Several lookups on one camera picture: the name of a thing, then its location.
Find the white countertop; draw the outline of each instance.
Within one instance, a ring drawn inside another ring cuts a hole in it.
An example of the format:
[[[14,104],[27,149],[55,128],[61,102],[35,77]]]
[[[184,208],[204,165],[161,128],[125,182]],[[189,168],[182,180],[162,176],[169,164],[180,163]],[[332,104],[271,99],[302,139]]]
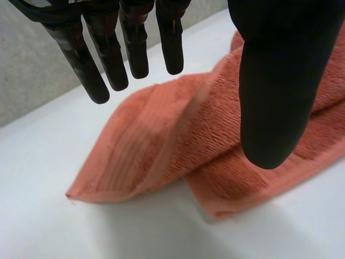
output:
[[[227,10],[185,30],[185,73],[210,71],[230,46]],[[92,103],[79,87],[0,129],[0,258],[345,258],[345,159],[278,198],[221,223],[200,210],[188,186],[113,205],[64,195],[117,105],[172,78],[160,46],[150,75]]]

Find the gray wall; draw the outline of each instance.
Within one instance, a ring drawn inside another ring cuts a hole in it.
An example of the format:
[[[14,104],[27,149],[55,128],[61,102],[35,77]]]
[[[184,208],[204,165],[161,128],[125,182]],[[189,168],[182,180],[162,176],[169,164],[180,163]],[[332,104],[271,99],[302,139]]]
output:
[[[183,17],[189,26],[227,8],[227,0],[193,0]],[[160,41],[154,10],[145,27],[148,47]],[[96,57],[91,39],[86,43]],[[127,59],[120,26],[116,28]],[[95,58],[98,68],[102,67]],[[0,0],[0,127],[80,85],[56,42],[7,0]]]

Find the folded towel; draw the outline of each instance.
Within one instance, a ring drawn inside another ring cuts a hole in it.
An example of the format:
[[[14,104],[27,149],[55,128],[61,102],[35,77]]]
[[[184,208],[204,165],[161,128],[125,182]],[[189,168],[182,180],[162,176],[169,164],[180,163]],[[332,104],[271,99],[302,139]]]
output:
[[[239,65],[243,40],[210,73],[182,76],[125,100],[103,129],[66,195],[120,202],[185,177],[220,220],[320,172],[345,153],[345,26],[320,83],[309,125],[278,168],[251,164],[240,144]]]

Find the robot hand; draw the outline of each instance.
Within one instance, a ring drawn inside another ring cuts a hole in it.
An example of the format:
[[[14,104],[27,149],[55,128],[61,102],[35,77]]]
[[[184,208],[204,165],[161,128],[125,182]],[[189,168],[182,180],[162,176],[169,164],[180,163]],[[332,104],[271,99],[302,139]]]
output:
[[[83,15],[111,86],[127,87],[114,29],[118,13],[130,69],[148,73],[144,21],[154,0],[10,0],[57,40],[91,99],[105,103],[108,90],[82,38]],[[190,0],[156,0],[167,69],[181,72],[181,17]],[[344,21],[344,0],[228,0],[245,43],[239,93],[241,144],[255,165],[279,166],[294,150],[309,121],[322,74]]]
[[[181,18],[191,0],[156,0],[156,16],[167,70],[183,70]],[[149,72],[144,22],[154,0],[10,0],[26,17],[40,22],[57,41],[90,98],[109,100],[108,89],[82,36],[83,15],[109,83],[115,91],[128,86],[115,27],[120,17],[130,70],[140,79]]]

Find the terry cloth towel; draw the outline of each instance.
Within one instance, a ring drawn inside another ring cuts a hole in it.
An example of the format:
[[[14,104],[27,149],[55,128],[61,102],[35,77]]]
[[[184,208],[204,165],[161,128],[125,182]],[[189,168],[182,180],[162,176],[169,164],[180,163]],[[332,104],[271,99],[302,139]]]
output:
[[[120,202],[185,178],[220,220],[291,189],[345,153],[345,26],[341,29],[297,148],[278,168],[251,164],[240,143],[243,40],[210,73],[140,90],[112,114],[69,199]]]

